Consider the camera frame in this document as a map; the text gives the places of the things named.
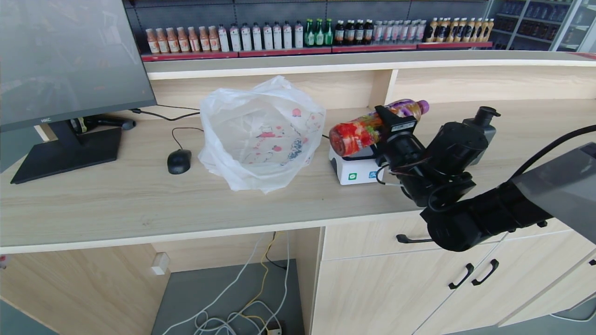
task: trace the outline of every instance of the computer monitor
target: computer monitor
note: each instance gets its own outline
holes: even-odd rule
[[[153,106],[122,0],[0,0],[0,131],[48,123],[13,184],[116,159],[120,128],[76,135],[70,119]]]

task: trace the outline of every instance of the computer mouse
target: computer mouse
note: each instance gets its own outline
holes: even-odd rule
[[[179,175],[190,169],[190,159],[193,154],[190,150],[178,149],[167,157],[167,171],[172,175]]]

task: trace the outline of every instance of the monitor screen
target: monitor screen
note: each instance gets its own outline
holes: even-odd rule
[[[0,0],[0,129],[155,105],[122,0]]]

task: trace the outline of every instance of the cabinet door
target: cabinet door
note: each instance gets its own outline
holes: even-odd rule
[[[495,245],[323,261],[311,335],[412,334]]]
[[[596,292],[596,253],[582,259],[556,283],[501,321],[499,326],[570,309],[594,292]]]
[[[574,267],[594,245],[574,231],[502,241],[416,335],[447,334],[494,325]],[[493,268],[497,269],[480,285]]]

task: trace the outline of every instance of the cabinet drawer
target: cabinet drawer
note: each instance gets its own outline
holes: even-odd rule
[[[353,218],[352,222],[325,229],[323,260],[386,255],[413,250],[439,249],[435,242],[400,243],[396,235],[413,240],[430,238],[420,212],[391,213]],[[487,242],[498,241],[502,235]]]

